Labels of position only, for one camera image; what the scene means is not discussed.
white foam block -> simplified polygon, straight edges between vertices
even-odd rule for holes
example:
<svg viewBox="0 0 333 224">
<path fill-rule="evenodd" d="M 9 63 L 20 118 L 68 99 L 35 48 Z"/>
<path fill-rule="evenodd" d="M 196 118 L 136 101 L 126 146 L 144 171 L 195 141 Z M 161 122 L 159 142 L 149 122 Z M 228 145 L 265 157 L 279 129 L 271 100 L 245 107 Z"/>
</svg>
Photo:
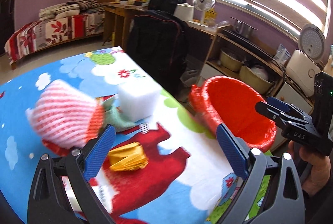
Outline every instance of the white foam block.
<svg viewBox="0 0 333 224">
<path fill-rule="evenodd" d="M 120 109 L 132 122 L 154 113 L 161 86 L 149 78 L 140 78 L 118 85 Z"/>
</svg>

red basket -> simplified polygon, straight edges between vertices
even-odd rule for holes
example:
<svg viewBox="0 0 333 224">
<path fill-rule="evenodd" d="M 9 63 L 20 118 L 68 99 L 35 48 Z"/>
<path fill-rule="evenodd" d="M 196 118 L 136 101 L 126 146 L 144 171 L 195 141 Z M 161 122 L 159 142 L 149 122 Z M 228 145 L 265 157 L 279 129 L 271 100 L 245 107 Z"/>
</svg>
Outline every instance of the red basket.
<svg viewBox="0 0 333 224">
<path fill-rule="evenodd" d="M 254 109 L 255 104 L 264 99 L 245 83 L 215 76 L 206 80 L 202 87 L 193 85 L 189 100 L 214 134 L 217 126 L 225 123 L 250 148 L 266 152 L 273 145 L 276 135 L 274 122 Z"/>
</svg>

white fan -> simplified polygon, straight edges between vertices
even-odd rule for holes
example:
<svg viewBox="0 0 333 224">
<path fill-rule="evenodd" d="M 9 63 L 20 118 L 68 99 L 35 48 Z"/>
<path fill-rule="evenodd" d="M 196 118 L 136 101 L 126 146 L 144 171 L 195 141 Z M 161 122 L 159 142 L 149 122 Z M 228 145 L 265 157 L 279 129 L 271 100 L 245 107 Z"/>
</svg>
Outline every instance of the white fan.
<svg viewBox="0 0 333 224">
<path fill-rule="evenodd" d="M 205 13 L 214 8 L 215 0 L 193 0 L 193 6 L 203 12 L 201 22 L 188 21 L 190 27 L 195 27 L 201 30 L 207 30 L 208 26 L 204 25 Z"/>
</svg>

black backpack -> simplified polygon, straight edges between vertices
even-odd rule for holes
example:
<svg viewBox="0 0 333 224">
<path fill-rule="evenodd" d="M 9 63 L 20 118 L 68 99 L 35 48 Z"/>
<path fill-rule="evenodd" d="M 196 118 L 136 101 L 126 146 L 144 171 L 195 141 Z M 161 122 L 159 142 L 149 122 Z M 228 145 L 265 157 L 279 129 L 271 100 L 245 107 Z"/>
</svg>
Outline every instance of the black backpack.
<svg viewBox="0 0 333 224">
<path fill-rule="evenodd" d="M 177 4 L 183 4 L 186 0 L 150 0 L 148 10 L 159 10 L 174 14 Z"/>
<path fill-rule="evenodd" d="M 149 10 L 134 17 L 127 42 L 127 54 L 172 95 L 186 69 L 187 29 L 177 17 Z"/>
</svg>

blue gripper pad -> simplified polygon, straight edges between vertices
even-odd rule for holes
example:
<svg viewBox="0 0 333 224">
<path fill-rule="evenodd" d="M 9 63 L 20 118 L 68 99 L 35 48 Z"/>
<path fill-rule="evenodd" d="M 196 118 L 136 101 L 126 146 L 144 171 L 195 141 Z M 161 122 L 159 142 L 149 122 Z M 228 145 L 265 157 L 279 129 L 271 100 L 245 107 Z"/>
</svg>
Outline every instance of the blue gripper pad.
<svg viewBox="0 0 333 224">
<path fill-rule="evenodd" d="M 111 150 L 115 139 L 116 130 L 113 126 L 109 125 L 104 133 L 99 137 L 84 162 L 83 176 L 87 181 L 96 177 L 108 155 L 108 152 Z"/>
<path fill-rule="evenodd" d="M 216 138 L 234 173 L 245 181 L 249 176 L 247 159 L 240 149 L 241 145 L 224 123 L 217 127 Z"/>
<path fill-rule="evenodd" d="M 284 113 L 289 113 L 290 108 L 288 106 L 288 104 L 280 101 L 279 99 L 276 99 L 275 97 L 268 97 L 267 98 L 267 103 L 271 106 L 274 106 L 275 108 L 283 111 Z"/>
</svg>

